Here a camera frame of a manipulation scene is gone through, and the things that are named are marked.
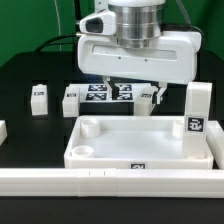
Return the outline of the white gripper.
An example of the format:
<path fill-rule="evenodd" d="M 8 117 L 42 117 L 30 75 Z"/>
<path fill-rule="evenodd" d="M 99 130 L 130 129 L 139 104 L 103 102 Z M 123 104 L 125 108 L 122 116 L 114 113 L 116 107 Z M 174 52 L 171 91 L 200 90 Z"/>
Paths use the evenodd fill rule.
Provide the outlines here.
<path fill-rule="evenodd" d="M 195 79 L 201 33 L 163 30 L 161 13 L 160 9 L 109 9 L 80 21 L 78 66 L 86 74 L 104 76 L 112 100 L 119 96 L 119 87 L 110 77 L 159 82 L 154 104 L 162 102 L 167 83 Z"/>

